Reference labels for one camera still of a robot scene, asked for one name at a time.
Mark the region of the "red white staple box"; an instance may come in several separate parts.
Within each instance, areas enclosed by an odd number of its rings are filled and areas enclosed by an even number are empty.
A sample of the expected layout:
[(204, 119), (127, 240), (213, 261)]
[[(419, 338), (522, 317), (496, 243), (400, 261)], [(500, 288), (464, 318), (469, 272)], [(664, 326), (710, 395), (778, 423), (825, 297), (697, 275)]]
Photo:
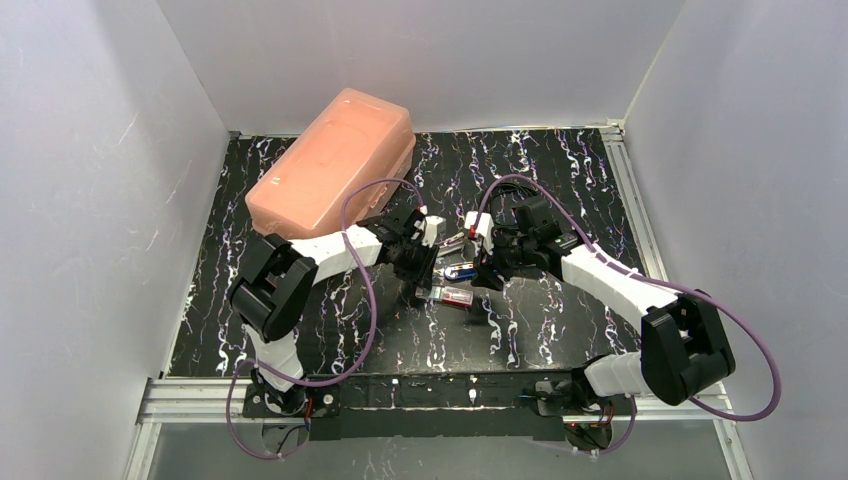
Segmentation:
[(471, 290), (452, 286), (433, 286), (430, 289), (418, 287), (415, 289), (415, 297), (458, 308), (471, 308), (474, 303)]

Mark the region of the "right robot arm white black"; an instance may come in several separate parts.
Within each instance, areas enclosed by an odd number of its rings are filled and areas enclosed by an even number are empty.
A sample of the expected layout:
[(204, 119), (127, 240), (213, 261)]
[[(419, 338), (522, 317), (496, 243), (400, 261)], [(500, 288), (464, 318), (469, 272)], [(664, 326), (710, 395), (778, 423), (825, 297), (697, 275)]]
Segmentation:
[(514, 207), (512, 228), (471, 211), (464, 228), (477, 249), (476, 287), (500, 291), (512, 277), (538, 269), (576, 287), (630, 323), (640, 349), (609, 354), (571, 371), (569, 388), (587, 399), (653, 395), (679, 405), (736, 370), (718, 309), (697, 294), (643, 282), (634, 269), (564, 228), (540, 198)]

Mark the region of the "beige small stapler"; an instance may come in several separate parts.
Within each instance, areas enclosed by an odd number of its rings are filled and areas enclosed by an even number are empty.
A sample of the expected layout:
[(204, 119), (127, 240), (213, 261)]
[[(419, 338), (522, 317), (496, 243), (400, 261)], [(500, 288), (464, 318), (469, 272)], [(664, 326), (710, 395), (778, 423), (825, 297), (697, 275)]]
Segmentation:
[(464, 248), (466, 240), (466, 235), (463, 232), (458, 232), (439, 243), (439, 252), (441, 255), (448, 255), (460, 251)]

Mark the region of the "blue stapler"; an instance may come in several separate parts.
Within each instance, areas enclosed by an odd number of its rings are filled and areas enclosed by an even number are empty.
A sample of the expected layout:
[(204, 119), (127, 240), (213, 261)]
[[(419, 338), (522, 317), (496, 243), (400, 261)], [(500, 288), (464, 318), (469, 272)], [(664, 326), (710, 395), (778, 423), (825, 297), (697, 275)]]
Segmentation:
[(443, 276), (448, 282), (462, 282), (472, 279), (476, 275), (473, 263), (457, 263), (444, 268)]

